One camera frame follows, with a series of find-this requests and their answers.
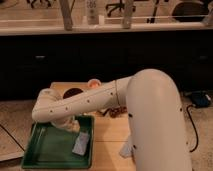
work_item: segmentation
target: office chair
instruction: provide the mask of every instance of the office chair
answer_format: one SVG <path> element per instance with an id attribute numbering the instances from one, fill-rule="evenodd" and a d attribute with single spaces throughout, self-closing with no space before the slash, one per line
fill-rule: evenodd
<path id="1" fill-rule="evenodd" d="M 109 7 L 114 7 L 114 8 L 112 8 L 108 13 L 107 13 L 107 16 L 108 17 L 111 17 L 111 14 L 112 14 L 112 12 L 113 11 L 115 11 L 116 9 L 119 9 L 119 11 L 121 12 L 121 10 L 123 10 L 124 9 L 124 2 L 122 1 L 122 0 L 119 0 L 119 2 L 118 3 L 112 3 L 112 4 L 107 4 L 106 5 L 106 10 L 108 10 L 109 9 Z"/>
<path id="2" fill-rule="evenodd" d="M 172 12 L 173 18 L 180 22 L 199 22 L 209 13 L 208 5 L 212 0 L 199 0 L 196 2 L 181 2 Z"/>
<path id="3" fill-rule="evenodd" d="M 34 8 L 34 3 L 36 2 L 37 0 L 33 0 L 31 2 L 31 0 L 27 0 L 27 3 L 30 4 L 31 8 Z M 51 0 L 45 0 L 47 2 L 47 7 L 51 7 Z"/>

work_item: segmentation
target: black cable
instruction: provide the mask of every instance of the black cable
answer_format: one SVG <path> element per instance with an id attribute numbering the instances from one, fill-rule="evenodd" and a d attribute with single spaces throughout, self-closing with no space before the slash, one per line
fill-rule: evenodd
<path id="1" fill-rule="evenodd" d="M 197 149 L 197 147 L 198 147 L 198 145 L 199 145 L 199 136 L 198 136 L 198 132 L 197 132 L 195 123 L 194 123 L 194 121 L 193 121 L 193 119 L 192 119 L 192 116 L 191 116 L 191 113 L 190 113 L 190 111 L 189 111 L 189 108 L 191 108 L 191 107 L 194 107 L 194 105 L 192 105 L 192 104 L 188 105 L 188 106 L 186 107 L 186 112 L 187 112 L 187 114 L 188 114 L 188 116 L 189 116 L 189 119 L 190 119 L 190 121 L 191 121 L 191 123 L 192 123 L 192 126 L 193 126 L 194 131 L 195 131 L 195 136 L 196 136 L 196 144 L 195 144 L 194 148 L 190 150 L 190 152 L 192 153 L 192 152 L 194 152 L 194 151 Z"/>
<path id="2" fill-rule="evenodd" d="M 19 144 L 19 142 L 15 139 L 15 137 L 13 137 L 10 132 L 3 126 L 0 124 L 0 127 L 15 141 L 15 143 L 24 151 L 24 148 L 21 146 L 21 144 Z"/>

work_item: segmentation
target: green tray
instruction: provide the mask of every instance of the green tray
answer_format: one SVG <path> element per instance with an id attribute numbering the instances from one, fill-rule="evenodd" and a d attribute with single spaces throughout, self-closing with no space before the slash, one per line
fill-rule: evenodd
<path id="1" fill-rule="evenodd" d="M 92 164 L 94 117 L 76 116 L 80 131 L 90 134 L 84 156 L 72 153 L 78 133 L 36 123 L 22 159 L 23 169 L 88 169 Z"/>

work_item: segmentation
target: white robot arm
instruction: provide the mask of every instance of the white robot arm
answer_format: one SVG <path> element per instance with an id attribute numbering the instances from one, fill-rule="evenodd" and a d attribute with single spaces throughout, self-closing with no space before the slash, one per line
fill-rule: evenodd
<path id="1" fill-rule="evenodd" d="M 37 122 L 54 122 L 124 105 L 137 171 L 192 171 L 180 96 L 172 79 L 159 70 L 142 70 L 67 99 L 44 89 L 32 117 Z"/>

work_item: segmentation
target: table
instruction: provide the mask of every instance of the table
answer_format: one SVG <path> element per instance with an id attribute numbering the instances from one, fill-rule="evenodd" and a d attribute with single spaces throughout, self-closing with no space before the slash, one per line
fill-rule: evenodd
<path id="1" fill-rule="evenodd" d="M 62 96 L 70 88 L 88 89 L 86 83 L 76 82 L 53 82 L 50 87 Z M 94 112 L 91 115 L 95 117 L 94 142 L 92 166 L 88 170 L 134 171 L 135 164 L 132 158 L 124 159 L 119 155 L 121 147 L 130 134 L 127 114 L 116 118 L 103 117 Z"/>

